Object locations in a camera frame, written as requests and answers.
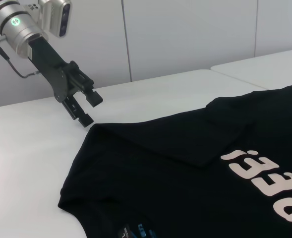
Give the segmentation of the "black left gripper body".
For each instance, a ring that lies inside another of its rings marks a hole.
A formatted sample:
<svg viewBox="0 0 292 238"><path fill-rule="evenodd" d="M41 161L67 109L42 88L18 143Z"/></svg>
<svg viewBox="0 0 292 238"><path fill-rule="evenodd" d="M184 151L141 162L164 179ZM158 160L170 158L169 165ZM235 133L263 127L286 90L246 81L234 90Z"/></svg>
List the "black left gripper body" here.
<svg viewBox="0 0 292 238"><path fill-rule="evenodd" d="M32 51L29 60L49 82L58 102L79 91L73 82L79 76L79 67L74 61L65 62L44 37L29 42L29 47Z"/></svg>

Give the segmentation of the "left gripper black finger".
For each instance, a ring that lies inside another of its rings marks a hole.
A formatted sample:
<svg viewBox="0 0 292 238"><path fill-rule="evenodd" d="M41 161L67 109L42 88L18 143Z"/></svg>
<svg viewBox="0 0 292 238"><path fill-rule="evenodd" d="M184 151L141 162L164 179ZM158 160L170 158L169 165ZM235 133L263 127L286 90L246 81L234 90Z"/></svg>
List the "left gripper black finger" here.
<svg viewBox="0 0 292 238"><path fill-rule="evenodd" d="M77 64L69 64L69 82L71 85L86 96L86 100L92 107L103 102L103 98L94 91L94 81L83 73Z"/></svg>
<svg viewBox="0 0 292 238"><path fill-rule="evenodd" d="M70 114L71 118L73 120L78 119L79 123L83 127L87 127L94 122L93 119L83 111L73 96L67 97L64 101L62 101L62 105Z"/></svg>

